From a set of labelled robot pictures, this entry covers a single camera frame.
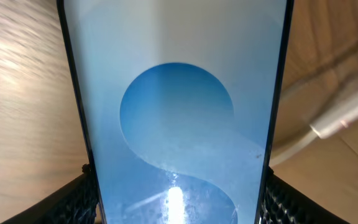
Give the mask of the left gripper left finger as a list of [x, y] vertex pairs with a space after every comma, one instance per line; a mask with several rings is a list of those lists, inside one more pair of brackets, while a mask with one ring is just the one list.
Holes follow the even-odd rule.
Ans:
[[2, 224], [94, 224], [99, 203], [96, 179], [88, 164], [83, 173], [39, 203]]

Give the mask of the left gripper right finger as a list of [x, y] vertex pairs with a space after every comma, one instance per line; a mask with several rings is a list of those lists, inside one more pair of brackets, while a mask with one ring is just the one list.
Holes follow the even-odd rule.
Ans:
[[297, 189], [267, 172], [259, 212], [261, 224], [348, 224]]

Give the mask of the blue Samsung Galaxy smartphone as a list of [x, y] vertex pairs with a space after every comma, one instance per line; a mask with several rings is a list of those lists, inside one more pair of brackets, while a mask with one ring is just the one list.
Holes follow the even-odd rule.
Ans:
[[258, 223], [289, 0], [61, 0], [104, 223]]

